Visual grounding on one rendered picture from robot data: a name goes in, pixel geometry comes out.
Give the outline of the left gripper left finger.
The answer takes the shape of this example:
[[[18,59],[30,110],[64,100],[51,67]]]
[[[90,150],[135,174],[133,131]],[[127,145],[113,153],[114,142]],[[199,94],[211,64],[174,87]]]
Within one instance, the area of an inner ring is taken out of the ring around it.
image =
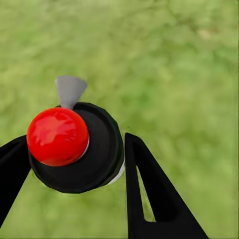
[[[0,147],[0,228],[30,169],[26,135]]]

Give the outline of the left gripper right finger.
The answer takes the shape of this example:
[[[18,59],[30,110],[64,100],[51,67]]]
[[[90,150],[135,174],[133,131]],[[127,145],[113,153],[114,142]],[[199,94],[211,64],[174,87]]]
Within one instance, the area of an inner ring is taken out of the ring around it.
[[[128,239],[209,239],[144,141],[125,133]],[[138,167],[156,222],[144,219]]]

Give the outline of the pesticide atomizer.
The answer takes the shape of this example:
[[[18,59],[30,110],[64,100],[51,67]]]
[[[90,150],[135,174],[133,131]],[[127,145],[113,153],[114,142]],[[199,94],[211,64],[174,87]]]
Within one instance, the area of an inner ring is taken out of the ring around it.
[[[59,75],[55,83],[61,105],[39,113],[27,130],[31,169],[62,193],[81,194],[114,183],[125,170],[117,121],[97,105],[78,102],[86,81]]]

